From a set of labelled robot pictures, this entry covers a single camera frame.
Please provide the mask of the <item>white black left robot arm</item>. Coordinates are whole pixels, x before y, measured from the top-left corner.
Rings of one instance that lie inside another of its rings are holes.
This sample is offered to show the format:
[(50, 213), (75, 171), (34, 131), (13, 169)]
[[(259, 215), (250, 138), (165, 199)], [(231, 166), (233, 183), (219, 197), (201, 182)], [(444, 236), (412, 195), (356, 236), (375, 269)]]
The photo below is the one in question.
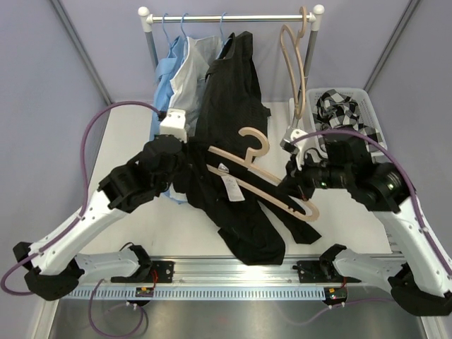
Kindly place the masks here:
[(24, 280), (30, 294), (54, 301), (81, 283), (150, 279), (153, 262), (140, 245), (103, 254), (82, 254), (81, 249), (107, 227), (168, 190), (188, 168), (187, 156), (188, 145), (175, 136), (155, 137), (101, 180), (81, 208), (55, 230), (36, 242), (17, 243), (13, 252), (27, 269)]

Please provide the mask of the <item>wooden hanger of checkered shirt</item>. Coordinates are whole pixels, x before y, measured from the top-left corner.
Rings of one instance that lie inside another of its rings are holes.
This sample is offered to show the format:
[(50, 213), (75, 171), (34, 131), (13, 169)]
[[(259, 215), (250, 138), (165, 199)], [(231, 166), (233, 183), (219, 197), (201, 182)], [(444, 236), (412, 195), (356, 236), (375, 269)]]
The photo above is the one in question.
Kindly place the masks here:
[(294, 126), (302, 118), (306, 109), (306, 83), (300, 45), (308, 23), (307, 8), (302, 6), (299, 9), (299, 13), (302, 15), (302, 25), (297, 32), (294, 32), (293, 29), (286, 24), (280, 29), (280, 50), (287, 67), (292, 87), (292, 98), (294, 100), (292, 118), (292, 124)]

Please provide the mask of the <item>black white checkered shirt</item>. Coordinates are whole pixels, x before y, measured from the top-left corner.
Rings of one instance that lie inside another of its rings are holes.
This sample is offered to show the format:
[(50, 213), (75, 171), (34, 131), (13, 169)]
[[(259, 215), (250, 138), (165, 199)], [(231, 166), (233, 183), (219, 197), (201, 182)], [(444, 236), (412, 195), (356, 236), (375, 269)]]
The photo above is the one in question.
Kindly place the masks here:
[(313, 118), (317, 131), (348, 127), (383, 146), (380, 131), (364, 121), (358, 102), (348, 95), (340, 94), (335, 89), (327, 90), (317, 100)]

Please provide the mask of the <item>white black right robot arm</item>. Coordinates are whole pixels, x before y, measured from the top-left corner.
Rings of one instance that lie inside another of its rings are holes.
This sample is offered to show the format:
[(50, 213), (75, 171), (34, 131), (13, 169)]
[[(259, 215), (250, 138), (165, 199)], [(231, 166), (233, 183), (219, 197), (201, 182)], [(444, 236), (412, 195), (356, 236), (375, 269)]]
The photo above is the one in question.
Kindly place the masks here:
[(321, 275), (377, 287), (414, 316), (451, 315), (451, 257), (424, 216), (406, 171), (376, 141), (351, 129), (320, 131), (328, 157), (314, 162), (304, 156), (301, 143), (316, 135), (281, 140), (291, 158), (279, 189), (304, 201), (316, 189), (346, 190), (389, 231), (405, 259), (392, 264), (334, 244), (319, 258)]

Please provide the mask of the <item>wooden hanger of black shirt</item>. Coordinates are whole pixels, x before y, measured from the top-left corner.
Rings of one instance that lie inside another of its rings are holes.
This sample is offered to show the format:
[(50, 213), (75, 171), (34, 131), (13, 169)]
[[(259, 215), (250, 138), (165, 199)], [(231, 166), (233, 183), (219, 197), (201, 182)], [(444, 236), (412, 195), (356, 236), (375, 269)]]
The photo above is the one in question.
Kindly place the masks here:
[[(222, 150), (220, 148), (217, 148), (215, 146), (210, 146), (208, 148), (208, 151), (212, 154), (218, 155), (226, 160), (230, 160), (231, 162), (244, 167), (247, 171), (249, 171), (252, 174), (257, 175), (264, 181), (270, 183), (272, 186), (276, 187), (277, 184), (281, 183), (281, 179), (276, 177), (275, 175), (271, 174), (270, 172), (267, 172), (266, 170), (256, 166), (253, 163), (254, 157), (263, 157), (268, 153), (270, 150), (270, 143), (268, 142), (267, 137), (260, 132), (258, 129), (251, 128), (251, 127), (243, 127), (239, 130), (238, 134), (241, 137), (245, 136), (252, 136), (254, 137), (259, 143), (260, 147), (258, 149), (254, 149), (251, 147), (248, 147), (246, 149), (245, 158), (240, 158), (236, 155), (233, 155), (226, 150)], [(309, 215), (303, 215), (299, 211), (295, 210), (294, 208), (291, 208), (288, 206), (288, 204), (282, 202), (281, 200), (277, 199), (276, 197), (272, 197), (270, 194), (262, 191), (258, 187), (255, 187), (254, 185), (245, 182), (239, 178), (234, 177), (230, 173), (226, 173), (225, 171), (222, 171), (218, 168), (214, 168), (211, 165), (207, 165), (208, 171), (218, 175), (219, 177), (225, 177), (225, 176), (231, 176), (237, 181), (237, 184), (241, 186), (244, 189), (247, 189), (248, 191), (255, 193), (257, 196), (260, 196), (261, 198), (265, 199), (267, 202), (272, 203), (274, 206), (278, 207), (279, 209), (283, 210), (284, 212), (294, 216), (298, 220), (305, 221), (305, 222), (314, 222), (318, 220), (320, 216), (320, 212), (318, 208), (310, 201), (304, 201), (304, 205), (311, 211)]]

